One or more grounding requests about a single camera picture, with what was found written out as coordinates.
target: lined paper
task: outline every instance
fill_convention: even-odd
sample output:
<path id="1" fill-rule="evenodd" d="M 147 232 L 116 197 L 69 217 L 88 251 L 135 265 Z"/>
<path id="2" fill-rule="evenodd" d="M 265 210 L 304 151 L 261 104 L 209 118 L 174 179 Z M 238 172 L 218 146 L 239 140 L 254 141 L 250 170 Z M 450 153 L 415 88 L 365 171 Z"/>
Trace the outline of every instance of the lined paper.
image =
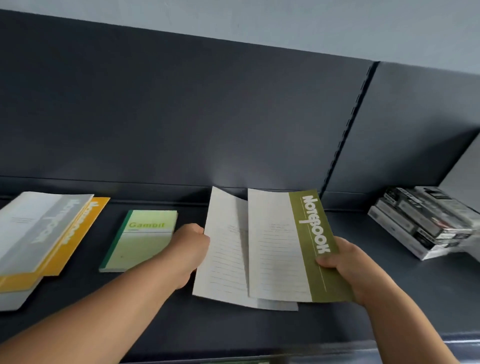
<path id="1" fill-rule="evenodd" d="M 249 295 L 311 302 L 288 192 L 248 189 Z"/>
<path id="2" fill-rule="evenodd" d="M 269 310 L 297 311 L 296 302 L 248 296 L 248 203 L 213 187 L 205 234 L 207 256 L 197 269 L 193 294 Z"/>

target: gray notebook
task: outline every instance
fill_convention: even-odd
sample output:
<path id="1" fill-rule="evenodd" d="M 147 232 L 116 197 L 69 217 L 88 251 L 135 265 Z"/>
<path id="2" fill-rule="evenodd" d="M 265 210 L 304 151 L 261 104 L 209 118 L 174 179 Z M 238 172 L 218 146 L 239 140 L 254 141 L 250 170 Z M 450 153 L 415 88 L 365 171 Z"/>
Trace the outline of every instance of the gray notebook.
<path id="1" fill-rule="evenodd" d="M 0 210 L 0 276 L 35 272 L 92 194 L 23 192 Z"/>

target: forearm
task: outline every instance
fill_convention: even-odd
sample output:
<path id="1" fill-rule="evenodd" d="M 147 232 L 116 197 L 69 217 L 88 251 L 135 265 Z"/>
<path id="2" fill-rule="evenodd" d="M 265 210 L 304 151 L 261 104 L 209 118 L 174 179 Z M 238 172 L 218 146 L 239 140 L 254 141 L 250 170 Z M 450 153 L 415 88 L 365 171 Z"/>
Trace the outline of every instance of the forearm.
<path id="1" fill-rule="evenodd" d="M 458 363 L 420 308 L 397 285 L 369 295 L 365 308 L 384 364 Z"/>
<path id="2" fill-rule="evenodd" d="M 0 363 L 118 363 L 179 285 L 162 256 L 122 274 L 0 347 Z"/>

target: white wall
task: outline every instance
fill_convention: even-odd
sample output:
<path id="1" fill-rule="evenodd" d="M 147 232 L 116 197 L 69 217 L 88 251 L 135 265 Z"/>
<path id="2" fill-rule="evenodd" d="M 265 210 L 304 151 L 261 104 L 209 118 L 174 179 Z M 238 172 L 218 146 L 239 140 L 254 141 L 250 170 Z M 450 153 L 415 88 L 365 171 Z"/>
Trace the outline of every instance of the white wall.
<path id="1" fill-rule="evenodd" d="M 0 0 L 0 8 L 480 74 L 479 0 Z"/>

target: green stripe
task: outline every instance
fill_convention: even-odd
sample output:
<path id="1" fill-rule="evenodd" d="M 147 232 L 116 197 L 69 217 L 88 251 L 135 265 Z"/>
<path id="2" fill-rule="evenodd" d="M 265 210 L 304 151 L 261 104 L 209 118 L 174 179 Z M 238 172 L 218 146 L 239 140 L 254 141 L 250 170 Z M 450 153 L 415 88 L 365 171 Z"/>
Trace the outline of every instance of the green stripe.
<path id="1" fill-rule="evenodd" d="M 336 269 L 322 268 L 315 262 L 317 255 L 320 255 L 315 242 L 316 235 L 312 232 L 312 226 L 309 223 L 300 223 L 302 220 L 308 220 L 309 217 L 303 198 L 312 196 L 312 200 L 317 200 L 313 203 L 315 204 L 315 209 L 320 219 L 320 226 L 323 228 L 322 235 L 326 238 L 330 252 L 338 253 L 338 247 L 330 225 L 328 224 L 322 203 L 318 198 L 317 191 L 290 192 L 289 196 L 295 218 L 295 225 L 297 226 L 297 234 L 300 241 L 310 293 L 312 295 L 312 302 L 352 301 L 352 289 L 339 272 Z"/>
<path id="2" fill-rule="evenodd" d="M 110 245 L 110 248 L 108 249 L 107 255 L 106 255 L 105 258 L 103 259 L 103 262 L 102 262 L 102 264 L 100 265 L 99 269 L 104 269 L 104 268 L 107 266 L 108 261 L 110 260 L 110 257 L 112 256 L 113 251 L 114 251 L 115 248 L 117 247 L 117 244 L 118 244 L 118 242 L 119 242 L 119 240 L 120 240 L 120 237 L 121 237 L 121 235 L 123 234 L 123 231 L 125 230 L 125 227 L 127 226 L 128 220 L 130 220 L 130 216 L 132 215 L 132 212 L 133 212 L 133 210 L 130 210 L 130 211 L 127 213 L 127 216 L 126 216 L 125 220 L 123 221 L 120 229 L 118 230 L 117 235 L 115 235 L 115 239 L 113 240 L 112 245 Z"/>

